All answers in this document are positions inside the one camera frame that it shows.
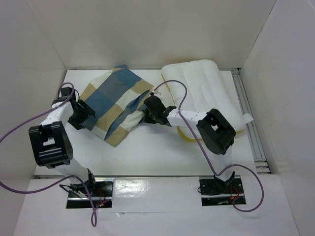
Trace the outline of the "blue beige checked pillowcase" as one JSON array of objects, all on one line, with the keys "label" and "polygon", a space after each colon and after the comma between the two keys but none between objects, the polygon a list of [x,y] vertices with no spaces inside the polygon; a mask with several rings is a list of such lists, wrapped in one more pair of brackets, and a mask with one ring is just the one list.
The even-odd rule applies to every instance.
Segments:
[{"label": "blue beige checked pillowcase", "polygon": [[113,147],[118,146],[133,127],[141,122],[154,86],[126,65],[90,80],[80,98],[94,110],[83,127]]}]

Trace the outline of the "white pillow yellow edge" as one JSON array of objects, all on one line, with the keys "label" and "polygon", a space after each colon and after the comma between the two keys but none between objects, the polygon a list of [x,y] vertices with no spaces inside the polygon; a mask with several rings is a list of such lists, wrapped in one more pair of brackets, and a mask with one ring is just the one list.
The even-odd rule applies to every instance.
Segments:
[{"label": "white pillow yellow edge", "polygon": [[169,64],[161,69],[165,81],[177,80],[186,85],[188,93],[181,109],[193,112],[219,110],[242,133],[253,117],[242,114],[231,71],[220,71],[209,59]]}]

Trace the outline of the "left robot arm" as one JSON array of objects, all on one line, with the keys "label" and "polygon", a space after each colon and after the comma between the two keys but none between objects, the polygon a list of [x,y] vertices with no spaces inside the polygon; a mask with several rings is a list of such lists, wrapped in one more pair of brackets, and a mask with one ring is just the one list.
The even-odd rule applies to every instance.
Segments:
[{"label": "left robot arm", "polygon": [[73,84],[66,84],[67,87],[62,85],[59,88],[59,97],[52,102],[47,118],[29,129],[31,147],[38,166],[55,169],[65,177],[72,176],[73,191],[92,196],[97,191],[95,177],[74,158],[65,126],[69,123],[76,130],[84,129],[83,123],[95,118],[95,111],[82,99],[76,98]]}]

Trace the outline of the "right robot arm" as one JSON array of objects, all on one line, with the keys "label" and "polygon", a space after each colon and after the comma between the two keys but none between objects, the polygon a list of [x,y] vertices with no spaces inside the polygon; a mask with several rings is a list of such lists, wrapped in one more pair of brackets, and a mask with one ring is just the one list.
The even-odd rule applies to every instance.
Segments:
[{"label": "right robot arm", "polygon": [[165,107],[157,96],[151,94],[145,101],[146,123],[158,123],[166,126],[188,128],[193,137],[201,136],[206,148],[212,153],[219,167],[219,176],[214,176],[215,188],[221,193],[227,192],[235,178],[232,165],[232,144],[236,131],[217,109],[208,112],[183,111],[175,106]]}]

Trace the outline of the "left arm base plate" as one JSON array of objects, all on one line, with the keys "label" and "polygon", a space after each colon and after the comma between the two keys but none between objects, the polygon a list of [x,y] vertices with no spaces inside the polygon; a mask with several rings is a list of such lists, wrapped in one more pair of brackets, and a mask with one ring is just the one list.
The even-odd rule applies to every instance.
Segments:
[{"label": "left arm base plate", "polygon": [[[95,208],[111,208],[113,196],[113,179],[97,180],[94,188],[89,190]],[[68,193],[67,209],[92,208],[88,195],[83,187],[75,189],[73,184],[60,184],[59,187]]]}]

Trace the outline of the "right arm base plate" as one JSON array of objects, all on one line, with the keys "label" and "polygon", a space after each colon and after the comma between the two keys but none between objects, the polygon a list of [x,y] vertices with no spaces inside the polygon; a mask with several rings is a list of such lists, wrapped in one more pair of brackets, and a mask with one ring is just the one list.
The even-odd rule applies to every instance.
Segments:
[{"label": "right arm base plate", "polygon": [[232,205],[234,200],[235,205],[246,204],[242,180],[239,177],[235,178],[226,189],[219,189],[214,178],[200,178],[197,191],[201,195],[203,207]]}]

